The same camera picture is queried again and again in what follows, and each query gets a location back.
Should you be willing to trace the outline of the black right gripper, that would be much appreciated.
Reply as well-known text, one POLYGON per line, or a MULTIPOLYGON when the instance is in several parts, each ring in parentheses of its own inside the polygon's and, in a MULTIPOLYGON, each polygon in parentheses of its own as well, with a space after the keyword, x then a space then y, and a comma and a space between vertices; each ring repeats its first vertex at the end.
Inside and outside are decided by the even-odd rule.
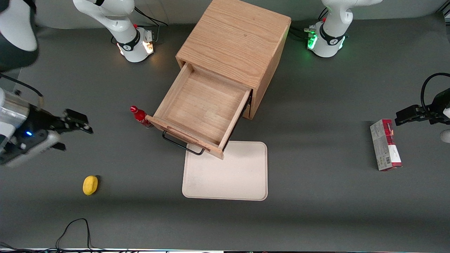
POLYGON ((61 134, 71 130, 81 130, 93 134, 88 117, 72 109, 65 109, 63 117, 56 117, 45 110, 31 106, 28 118, 16 130, 14 137, 16 150, 66 151, 66 145, 60 142, 61 134))

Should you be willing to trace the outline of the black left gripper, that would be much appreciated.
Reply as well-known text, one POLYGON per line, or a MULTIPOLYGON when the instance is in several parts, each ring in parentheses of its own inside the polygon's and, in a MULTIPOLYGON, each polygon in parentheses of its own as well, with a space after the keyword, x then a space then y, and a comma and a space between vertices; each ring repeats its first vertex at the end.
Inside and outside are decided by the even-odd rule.
POLYGON ((421 107, 419 105, 411 105, 396 112, 395 123, 396 126, 403 125, 408 122, 422 122, 429 121, 429 123, 450 124, 449 120, 449 103, 450 103, 450 89, 446 89, 438 93, 431 104, 425 105, 424 102, 425 88, 421 88, 420 101, 423 109, 421 115, 421 107))

